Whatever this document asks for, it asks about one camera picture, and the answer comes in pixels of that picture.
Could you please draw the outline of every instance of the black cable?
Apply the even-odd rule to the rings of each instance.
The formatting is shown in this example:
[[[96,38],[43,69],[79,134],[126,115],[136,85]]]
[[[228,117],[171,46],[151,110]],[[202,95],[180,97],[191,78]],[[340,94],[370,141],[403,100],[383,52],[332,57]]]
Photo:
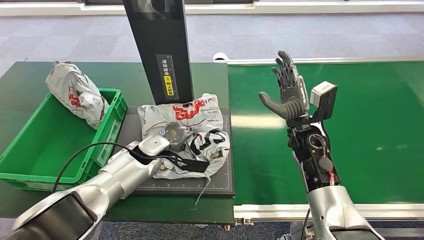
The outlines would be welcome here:
[[[331,152],[331,143],[330,143],[330,137],[326,131],[326,127],[324,126],[324,120],[321,121],[321,128],[322,131],[324,132],[325,136],[327,137],[328,140],[328,150]]]
[[[136,157],[141,158],[141,159],[152,159],[152,160],[154,160],[154,159],[158,159],[158,158],[166,158],[166,159],[167,158],[175,158],[175,157],[172,157],[172,156],[162,156],[162,155],[161,156],[154,156],[154,157],[142,156],[142,155],[138,154],[137,152],[133,151],[132,149],[129,149],[128,147],[126,147],[124,145],[121,145],[121,144],[115,143],[115,142],[110,142],[110,141],[101,141],[101,142],[92,143],[90,145],[87,145],[87,146],[81,148],[80,150],[78,150],[74,155],[72,155],[69,158],[69,160],[65,163],[65,165],[60,170],[59,175],[57,175],[57,179],[56,179],[56,182],[54,183],[53,190],[51,190],[52,193],[56,192],[56,188],[58,187],[58,184],[59,184],[59,181],[61,180],[62,174],[64,174],[66,168],[72,162],[72,160],[74,160],[79,154],[81,154],[85,150],[87,150],[91,147],[97,146],[97,145],[114,145],[114,146],[117,146],[117,147],[120,147],[122,149],[127,150],[128,152],[132,153],[133,155],[135,155]]]
[[[304,233],[305,233],[305,229],[306,229],[306,223],[308,221],[309,213],[310,212],[311,212],[311,209],[308,208],[307,209],[307,213],[306,213],[306,217],[305,217],[305,221],[303,222],[302,233],[300,234],[300,240],[303,240],[304,239]]]

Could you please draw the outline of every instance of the warning sticker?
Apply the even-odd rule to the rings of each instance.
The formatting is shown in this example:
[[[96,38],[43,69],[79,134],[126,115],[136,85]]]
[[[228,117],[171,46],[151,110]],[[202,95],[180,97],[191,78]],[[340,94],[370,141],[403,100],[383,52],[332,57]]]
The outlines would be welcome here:
[[[156,54],[160,77],[163,78],[163,90],[167,100],[179,100],[174,62],[171,54]]]
[[[166,94],[168,96],[173,96],[174,95],[174,89],[172,87],[171,76],[163,76],[163,81],[165,82],[165,86],[166,86]]]

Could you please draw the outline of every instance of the yellow label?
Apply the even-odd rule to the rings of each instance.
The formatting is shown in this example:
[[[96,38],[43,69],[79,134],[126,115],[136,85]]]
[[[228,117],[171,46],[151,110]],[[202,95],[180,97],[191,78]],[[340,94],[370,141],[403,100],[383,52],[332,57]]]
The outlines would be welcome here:
[[[163,80],[165,81],[166,94],[168,96],[173,96],[174,89],[172,87],[171,76],[163,76]]]

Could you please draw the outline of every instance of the humanoid robot hand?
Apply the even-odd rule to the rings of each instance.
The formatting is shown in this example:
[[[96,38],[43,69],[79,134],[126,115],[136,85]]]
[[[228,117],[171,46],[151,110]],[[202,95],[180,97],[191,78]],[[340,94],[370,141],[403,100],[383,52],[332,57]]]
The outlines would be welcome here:
[[[259,98],[266,108],[285,120],[291,120],[308,112],[308,94],[304,79],[299,75],[292,58],[285,51],[278,51],[278,56],[275,61],[279,70],[273,67],[272,71],[277,78],[281,103],[273,101],[263,91],[259,93]]]

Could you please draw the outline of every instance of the cutting mat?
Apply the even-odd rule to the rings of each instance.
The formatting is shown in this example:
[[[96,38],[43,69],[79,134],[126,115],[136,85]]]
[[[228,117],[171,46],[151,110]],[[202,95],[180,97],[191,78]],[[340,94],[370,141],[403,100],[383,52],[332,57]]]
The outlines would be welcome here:
[[[223,116],[223,130],[229,134],[231,139],[230,108],[220,108]],[[119,133],[117,143],[126,146],[133,141],[142,140],[142,125],[136,107],[129,107]],[[233,156],[232,151],[227,161],[214,175],[210,177],[211,182],[203,194],[205,195],[235,195]],[[143,182],[134,194],[184,194],[197,195],[208,183],[206,178],[181,178],[181,179],[148,179]]]

